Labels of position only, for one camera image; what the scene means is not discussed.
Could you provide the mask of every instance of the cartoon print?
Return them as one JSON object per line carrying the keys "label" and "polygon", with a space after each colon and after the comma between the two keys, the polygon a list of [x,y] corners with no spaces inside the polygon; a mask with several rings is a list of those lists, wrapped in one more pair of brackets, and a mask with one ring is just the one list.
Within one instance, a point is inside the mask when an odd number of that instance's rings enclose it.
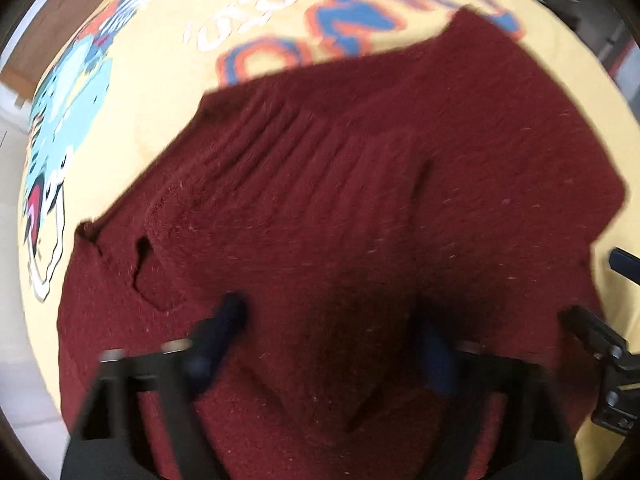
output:
{"label": "cartoon print", "polygon": [[[28,271],[36,298],[44,301],[63,254],[64,180],[74,153],[102,108],[113,60],[114,37],[149,0],[111,0],[74,36],[43,79],[31,109],[22,218]],[[50,218],[56,243],[44,271],[36,262],[39,234]]]}
{"label": "cartoon print", "polygon": [[264,27],[276,12],[292,6],[298,0],[236,0],[224,9],[212,14],[192,34],[193,23],[186,25],[182,42],[187,44],[197,37],[197,49],[210,52],[217,49],[233,35],[245,34],[254,27]]}

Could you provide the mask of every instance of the wooden surface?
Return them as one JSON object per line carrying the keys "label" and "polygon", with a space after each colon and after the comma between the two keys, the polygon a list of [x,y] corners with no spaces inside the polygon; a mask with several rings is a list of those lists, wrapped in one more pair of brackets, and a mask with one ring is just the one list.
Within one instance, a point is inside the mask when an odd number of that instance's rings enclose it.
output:
{"label": "wooden surface", "polygon": [[20,38],[0,80],[20,97],[31,100],[56,54],[102,1],[47,0]]}

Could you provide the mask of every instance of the ribbed knit texture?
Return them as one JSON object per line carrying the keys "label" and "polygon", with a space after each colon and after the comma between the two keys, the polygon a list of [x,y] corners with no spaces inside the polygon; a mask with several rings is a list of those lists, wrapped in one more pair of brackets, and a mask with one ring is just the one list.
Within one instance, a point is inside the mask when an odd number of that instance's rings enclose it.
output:
{"label": "ribbed knit texture", "polygon": [[[418,305],[450,338],[548,367],[577,429],[596,377],[556,315],[597,308],[590,244],[623,191],[561,89],[467,10],[426,43],[206,96],[76,232],[58,318],[65,421],[100,352],[156,351],[241,290],[250,326],[198,402],[234,480],[414,476],[446,404],[406,354]],[[178,478],[158,404],[145,412],[161,473]]]}

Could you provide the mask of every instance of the red knit sweater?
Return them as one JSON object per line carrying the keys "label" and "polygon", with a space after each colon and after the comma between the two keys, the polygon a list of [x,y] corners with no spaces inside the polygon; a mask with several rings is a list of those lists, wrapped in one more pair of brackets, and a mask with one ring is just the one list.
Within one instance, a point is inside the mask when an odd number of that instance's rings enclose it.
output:
{"label": "red knit sweater", "polygon": [[[65,421],[102,351],[156,351],[242,290],[251,325],[197,403],[234,480],[414,476],[446,405],[402,352],[418,304],[453,338],[547,366],[577,428],[593,367],[556,315],[597,306],[590,244],[623,193],[561,89],[468,10],[430,42],[205,96],[76,232]],[[145,411],[179,478],[153,399]]]}

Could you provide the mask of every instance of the tile floor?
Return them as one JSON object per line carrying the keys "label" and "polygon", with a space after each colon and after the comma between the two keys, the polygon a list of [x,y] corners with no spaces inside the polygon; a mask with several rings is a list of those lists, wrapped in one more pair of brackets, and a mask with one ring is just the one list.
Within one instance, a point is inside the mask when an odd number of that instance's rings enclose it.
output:
{"label": "tile floor", "polygon": [[0,118],[0,407],[36,465],[60,478],[68,433],[31,352],[18,282],[17,207],[27,135]]}

